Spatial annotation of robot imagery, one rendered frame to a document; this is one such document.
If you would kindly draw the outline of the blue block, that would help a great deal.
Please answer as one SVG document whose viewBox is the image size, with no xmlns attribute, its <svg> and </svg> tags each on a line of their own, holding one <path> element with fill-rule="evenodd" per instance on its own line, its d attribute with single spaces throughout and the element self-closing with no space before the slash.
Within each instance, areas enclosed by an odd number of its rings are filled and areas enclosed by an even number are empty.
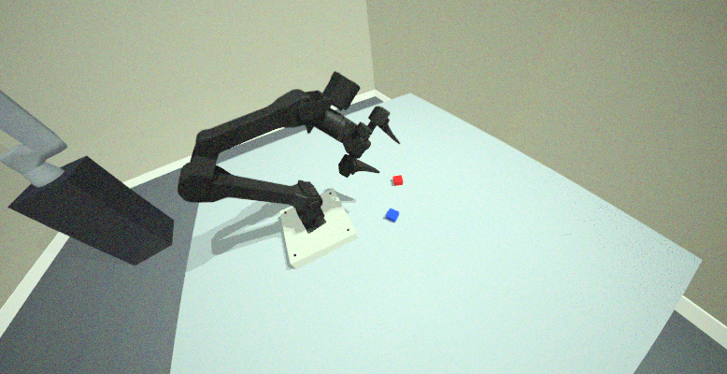
<svg viewBox="0 0 727 374">
<path fill-rule="evenodd" d="M 399 217 L 399 211 L 396 211 L 394 209 L 390 209 L 386 215 L 386 219 L 391 222 L 396 222 Z"/>
</svg>

